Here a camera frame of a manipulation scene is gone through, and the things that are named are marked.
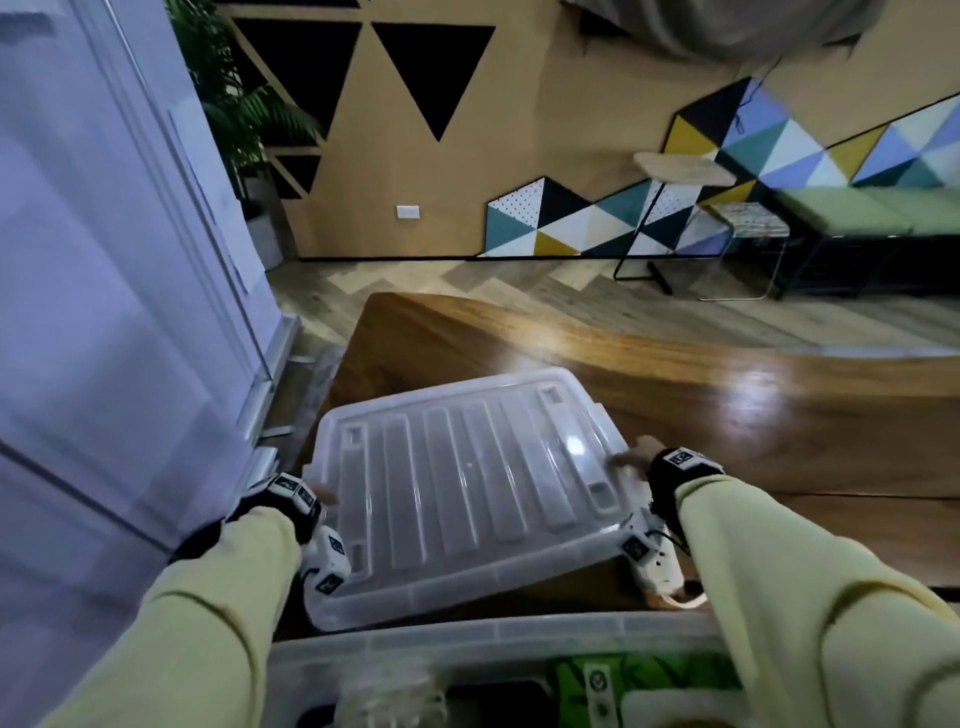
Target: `green cushion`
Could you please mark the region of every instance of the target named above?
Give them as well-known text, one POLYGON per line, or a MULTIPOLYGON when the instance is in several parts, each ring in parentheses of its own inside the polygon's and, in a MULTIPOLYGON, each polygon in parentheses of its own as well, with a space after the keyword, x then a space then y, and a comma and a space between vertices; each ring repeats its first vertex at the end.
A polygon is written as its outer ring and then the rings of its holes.
POLYGON ((782 189, 778 197, 822 235, 908 235, 910 220, 855 187, 782 189))
POLYGON ((921 187, 861 187, 877 202, 910 220, 913 234, 960 235, 960 196, 955 190, 921 187))

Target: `green plant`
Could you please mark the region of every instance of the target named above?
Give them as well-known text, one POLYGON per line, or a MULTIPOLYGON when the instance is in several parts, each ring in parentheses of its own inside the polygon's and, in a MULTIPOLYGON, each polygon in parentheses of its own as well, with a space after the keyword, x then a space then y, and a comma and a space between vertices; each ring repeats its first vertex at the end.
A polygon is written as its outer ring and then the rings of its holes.
POLYGON ((246 91, 240 80, 229 28, 212 0, 164 0, 213 140, 227 168, 233 192, 249 203, 244 178, 268 164, 261 137, 286 144, 313 145, 320 122, 287 104, 269 85, 246 91))

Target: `brown wooden tabletop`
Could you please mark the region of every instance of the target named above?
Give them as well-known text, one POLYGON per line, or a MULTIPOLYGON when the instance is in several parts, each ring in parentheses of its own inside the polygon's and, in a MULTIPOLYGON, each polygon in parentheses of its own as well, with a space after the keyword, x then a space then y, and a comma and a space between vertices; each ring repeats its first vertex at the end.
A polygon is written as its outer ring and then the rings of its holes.
MULTIPOLYGON (((930 586, 960 586, 960 357, 849 359, 685 344, 466 299, 381 293, 364 307, 320 415, 545 366, 570 370, 628 442, 649 433, 705 452, 893 567, 930 586)), ((300 465, 313 441, 311 433, 300 465)), ((439 619, 642 608, 622 561, 439 619)))

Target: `translucent plastic lid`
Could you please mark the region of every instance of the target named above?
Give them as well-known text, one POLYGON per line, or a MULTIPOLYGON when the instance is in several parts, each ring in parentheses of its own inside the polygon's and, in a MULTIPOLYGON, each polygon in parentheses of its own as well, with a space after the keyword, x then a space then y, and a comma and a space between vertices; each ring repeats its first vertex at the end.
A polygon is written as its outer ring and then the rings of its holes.
POLYGON ((307 613, 351 629, 613 558, 634 497, 604 460, 625 447, 566 369, 330 410, 303 475, 339 496, 324 522, 353 574, 331 596, 307 590, 307 613))

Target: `person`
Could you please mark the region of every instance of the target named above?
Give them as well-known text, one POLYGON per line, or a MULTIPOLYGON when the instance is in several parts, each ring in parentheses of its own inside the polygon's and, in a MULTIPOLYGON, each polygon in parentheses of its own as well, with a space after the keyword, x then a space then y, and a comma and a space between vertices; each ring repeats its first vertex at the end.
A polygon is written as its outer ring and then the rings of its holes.
MULTIPOLYGON (((610 464, 649 481, 689 545, 760 725, 960 725, 960 619, 922 584, 694 450, 643 437, 610 464)), ((42 725, 258 725, 271 638, 319 508, 244 497, 219 540, 193 540, 215 545, 160 575, 42 725)))

